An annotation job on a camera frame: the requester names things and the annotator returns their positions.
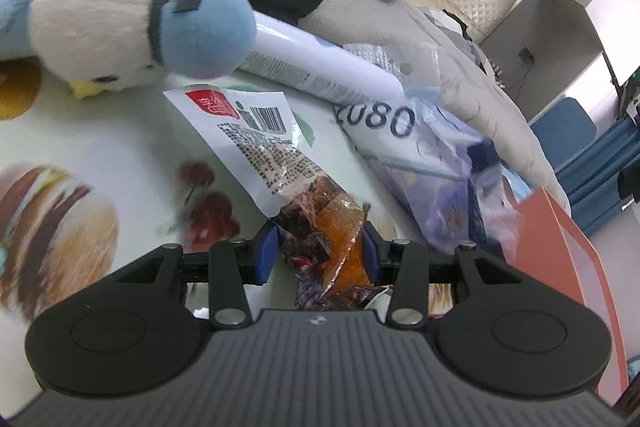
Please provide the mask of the clear dark snack packet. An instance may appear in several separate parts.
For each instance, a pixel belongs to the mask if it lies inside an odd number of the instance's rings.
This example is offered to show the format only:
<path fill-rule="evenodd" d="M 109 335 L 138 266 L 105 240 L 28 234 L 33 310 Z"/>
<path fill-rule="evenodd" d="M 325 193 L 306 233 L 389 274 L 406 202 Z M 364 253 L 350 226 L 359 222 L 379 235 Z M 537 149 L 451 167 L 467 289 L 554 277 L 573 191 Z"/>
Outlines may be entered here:
<path fill-rule="evenodd" d="M 283 93 L 191 86 L 165 96 L 276 226 L 296 308 L 370 309 L 386 295 L 363 265 L 367 206 L 314 161 Z"/>

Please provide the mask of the clear blue plastic bag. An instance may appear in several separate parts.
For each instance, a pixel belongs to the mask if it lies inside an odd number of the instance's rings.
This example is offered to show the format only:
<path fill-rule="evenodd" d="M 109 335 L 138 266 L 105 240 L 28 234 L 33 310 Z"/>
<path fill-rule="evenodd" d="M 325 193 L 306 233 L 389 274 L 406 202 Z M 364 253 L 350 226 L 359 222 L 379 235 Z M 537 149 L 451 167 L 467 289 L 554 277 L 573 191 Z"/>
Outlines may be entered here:
<path fill-rule="evenodd" d="M 502 162 L 494 141 L 440 106 L 437 53 L 374 44 L 346 49 L 404 88 L 401 98 L 343 106 L 335 115 L 424 239 L 446 254 L 465 242 L 497 244 L 514 260 L 518 212 L 506 195 Z"/>

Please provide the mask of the pink cardboard box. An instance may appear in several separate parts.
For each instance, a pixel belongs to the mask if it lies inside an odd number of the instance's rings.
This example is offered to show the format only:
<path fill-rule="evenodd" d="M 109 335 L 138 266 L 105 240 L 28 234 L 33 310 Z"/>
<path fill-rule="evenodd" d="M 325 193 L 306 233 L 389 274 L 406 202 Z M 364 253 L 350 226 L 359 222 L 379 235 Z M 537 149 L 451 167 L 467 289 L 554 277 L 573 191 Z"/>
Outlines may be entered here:
<path fill-rule="evenodd" d="M 620 321 L 600 256 L 572 218 L 543 188 L 516 205 L 518 246 L 512 265 L 596 312 L 612 336 L 612 355 L 598 392 L 613 404 L 627 389 Z"/>

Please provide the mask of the fruit print bed sheet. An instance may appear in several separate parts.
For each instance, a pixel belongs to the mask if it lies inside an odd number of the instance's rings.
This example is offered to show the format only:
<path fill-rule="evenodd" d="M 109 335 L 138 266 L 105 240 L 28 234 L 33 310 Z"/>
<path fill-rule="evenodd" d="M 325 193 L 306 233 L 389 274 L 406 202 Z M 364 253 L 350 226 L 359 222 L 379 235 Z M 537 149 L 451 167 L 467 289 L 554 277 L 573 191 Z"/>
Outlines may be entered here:
<path fill-rule="evenodd" d="M 369 205 L 378 233 L 384 239 L 422 237 L 409 213 L 356 152 L 330 104 L 242 72 L 211 85 L 282 93 L 311 157 L 354 199 Z M 58 167 L 106 198 L 117 216 L 111 270 L 163 243 L 186 243 L 184 202 L 193 193 L 181 186 L 179 169 L 188 162 L 209 165 L 215 173 L 212 190 L 230 199 L 241 236 L 253 236 L 265 222 L 264 214 L 166 98 L 166 91 L 188 86 L 190 80 L 171 76 L 153 86 L 79 101 L 60 80 L 43 75 L 32 107 L 2 121 L 1 167 Z"/>

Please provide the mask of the blue curtain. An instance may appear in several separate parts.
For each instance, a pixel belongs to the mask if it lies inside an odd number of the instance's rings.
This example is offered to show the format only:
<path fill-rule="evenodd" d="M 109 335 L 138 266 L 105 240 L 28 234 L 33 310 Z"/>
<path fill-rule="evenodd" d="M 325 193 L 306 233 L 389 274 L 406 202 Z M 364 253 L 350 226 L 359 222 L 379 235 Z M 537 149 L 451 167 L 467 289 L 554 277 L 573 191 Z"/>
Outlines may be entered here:
<path fill-rule="evenodd" d="M 556 173 L 582 233 L 596 233 L 631 201 L 632 194 L 620 197 L 617 180 L 638 161 L 639 126 L 626 115 Z"/>

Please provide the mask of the blue chair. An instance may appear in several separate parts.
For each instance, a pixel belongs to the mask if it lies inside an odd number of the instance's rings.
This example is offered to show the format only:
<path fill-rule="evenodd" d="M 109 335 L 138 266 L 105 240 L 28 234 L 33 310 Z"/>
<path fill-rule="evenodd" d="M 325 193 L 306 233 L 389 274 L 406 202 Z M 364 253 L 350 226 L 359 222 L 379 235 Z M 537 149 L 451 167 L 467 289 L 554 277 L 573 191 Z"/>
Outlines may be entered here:
<path fill-rule="evenodd" d="M 582 153 L 598 134 L 596 124 L 574 98 L 556 102 L 530 124 L 530 129 L 554 171 Z"/>

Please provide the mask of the white tube package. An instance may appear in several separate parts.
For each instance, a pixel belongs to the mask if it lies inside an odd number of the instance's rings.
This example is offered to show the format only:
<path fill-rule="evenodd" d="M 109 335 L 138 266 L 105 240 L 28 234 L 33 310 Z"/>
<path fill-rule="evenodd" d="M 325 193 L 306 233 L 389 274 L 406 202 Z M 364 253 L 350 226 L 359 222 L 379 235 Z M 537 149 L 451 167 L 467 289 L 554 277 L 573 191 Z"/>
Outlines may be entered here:
<path fill-rule="evenodd" d="M 340 46 L 257 12 L 254 51 L 243 72 L 334 104 L 386 102 L 404 95 L 386 70 Z"/>

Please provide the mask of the grey blanket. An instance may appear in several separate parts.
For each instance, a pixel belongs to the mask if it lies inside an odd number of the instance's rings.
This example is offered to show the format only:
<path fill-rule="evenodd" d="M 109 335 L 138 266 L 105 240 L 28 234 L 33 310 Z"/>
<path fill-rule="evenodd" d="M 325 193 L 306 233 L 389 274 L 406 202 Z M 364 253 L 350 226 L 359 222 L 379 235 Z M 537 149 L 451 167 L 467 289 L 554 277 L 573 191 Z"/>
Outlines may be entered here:
<path fill-rule="evenodd" d="M 488 136 L 509 167 L 570 212 L 570 201 L 518 106 L 410 1 L 323 0 L 298 26 L 340 46 L 397 44 L 435 51 L 440 106 Z"/>

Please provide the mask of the blue white penguin plush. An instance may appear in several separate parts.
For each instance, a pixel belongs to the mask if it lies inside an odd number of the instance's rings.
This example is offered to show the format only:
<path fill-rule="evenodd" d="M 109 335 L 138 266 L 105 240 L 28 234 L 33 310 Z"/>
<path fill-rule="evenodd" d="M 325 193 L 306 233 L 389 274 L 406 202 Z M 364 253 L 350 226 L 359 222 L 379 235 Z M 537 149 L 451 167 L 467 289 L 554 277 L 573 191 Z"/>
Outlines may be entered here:
<path fill-rule="evenodd" d="M 1 0 L 2 60 L 35 57 L 78 98 L 227 75 L 256 32 L 247 0 Z"/>

